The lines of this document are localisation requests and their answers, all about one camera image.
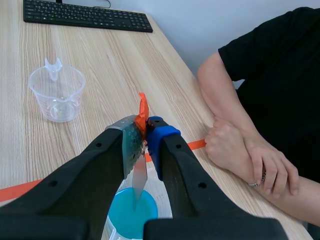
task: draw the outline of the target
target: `orange tape line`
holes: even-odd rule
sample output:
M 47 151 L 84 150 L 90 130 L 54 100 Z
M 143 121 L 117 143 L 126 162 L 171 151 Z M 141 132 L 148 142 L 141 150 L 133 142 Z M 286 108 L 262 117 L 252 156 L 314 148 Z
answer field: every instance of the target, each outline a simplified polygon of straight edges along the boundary
M 192 141 L 188 143 L 188 146 L 191 150 L 201 149 L 206 146 L 205 140 Z
M 205 140 L 198 140 L 198 141 L 189 142 L 188 146 L 191 150 L 196 150 L 196 149 L 204 148 L 206 146 L 206 143 L 205 143 Z M 149 153 L 145 154 L 145 160 L 147 163 L 152 161 Z M 41 182 L 41 179 L 0 189 L 0 202 L 18 198 L 23 194 L 25 194 L 26 192 L 28 192 L 30 189 L 32 189 L 35 185 L 37 185 L 40 182 Z
M 0 202 L 18 198 L 26 192 L 28 192 L 30 189 L 32 189 L 35 185 L 37 185 L 40 182 L 41 179 L 0 189 Z

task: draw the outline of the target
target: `white wall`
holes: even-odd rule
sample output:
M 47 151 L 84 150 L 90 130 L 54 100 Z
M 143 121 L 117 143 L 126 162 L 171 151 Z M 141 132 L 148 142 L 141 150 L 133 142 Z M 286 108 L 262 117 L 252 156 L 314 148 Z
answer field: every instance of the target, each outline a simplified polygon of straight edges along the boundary
M 218 48 L 259 24 L 320 0 L 110 0 L 113 9 L 148 13 L 193 73 Z M 104 6 L 106 0 L 63 0 Z

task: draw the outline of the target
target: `forearm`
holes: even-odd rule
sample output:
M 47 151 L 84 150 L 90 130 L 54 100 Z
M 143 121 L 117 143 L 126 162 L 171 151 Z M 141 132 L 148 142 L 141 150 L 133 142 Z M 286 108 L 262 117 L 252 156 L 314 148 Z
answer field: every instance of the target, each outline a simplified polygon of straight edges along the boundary
M 256 133 L 218 52 L 200 66 L 197 78 L 202 96 L 216 116 L 232 123 L 242 133 Z
M 245 169 L 236 174 L 247 183 L 252 184 L 255 180 L 251 160 L 248 159 L 245 165 Z M 264 191 L 263 184 L 254 187 L 254 189 L 285 213 L 297 219 L 320 226 L 320 183 L 299 177 L 298 194 L 292 195 L 287 184 L 280 198 L 274 198 L 271 194 L 267 194 Z

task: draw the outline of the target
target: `clear plastic cup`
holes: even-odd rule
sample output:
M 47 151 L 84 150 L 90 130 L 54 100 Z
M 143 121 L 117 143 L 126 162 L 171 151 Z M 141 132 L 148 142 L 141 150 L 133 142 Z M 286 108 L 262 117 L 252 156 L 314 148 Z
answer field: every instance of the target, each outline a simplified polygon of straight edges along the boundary
M 74 119 L 81 110 L 81 97 L 85 77 L 77 69 L 56 63 L 36 69 L 28 79 L 43 116 L 50 121 L 63 123 Z
M 133 171 L 128 175 L 128 177 L 121 183 L 117 193 L 120 191 L 132 187 L 132 176 Z M 166 187 L 162 181 L 158 179 L 156 169 L 150 168 L 147 171 L 148 179 L 145 183 L 144 190 L 148 192 L 154 199 L 157 207 L 157 217 L 158 218 L 172 218 L 171 206 L 169 202 L 169 197 L 167 194 Z M 109 218 L 106 219 L 106 231 L 109 240 L 138 240 L 137 238 L 126 238 L 117 232 L 117 229 L 113 225 Z

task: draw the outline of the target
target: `wooden table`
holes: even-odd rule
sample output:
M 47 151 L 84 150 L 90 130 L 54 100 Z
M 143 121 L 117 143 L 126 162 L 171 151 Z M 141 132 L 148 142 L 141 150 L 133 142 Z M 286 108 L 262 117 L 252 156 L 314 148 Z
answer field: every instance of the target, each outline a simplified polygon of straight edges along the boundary
M 22 8 L 22 0 L 0 0 L 0 189 L 42 179 L 80 154 L 106 126 L 137 114 L 139 92 L 150 115 L 181 130 L 187 142 L 203 139 L 213 125 L 196 79 L 150 17 L 154 32 L 139 33 L 25 23 Z M 82 110 L 70 122 L 45 120 L 27 87 L 45 56 L 85 76 Z M 214 166 L 203 148 L 194 153 L 240 208 L 278 219 L 291 240 L 311 239 L 297 220 Z

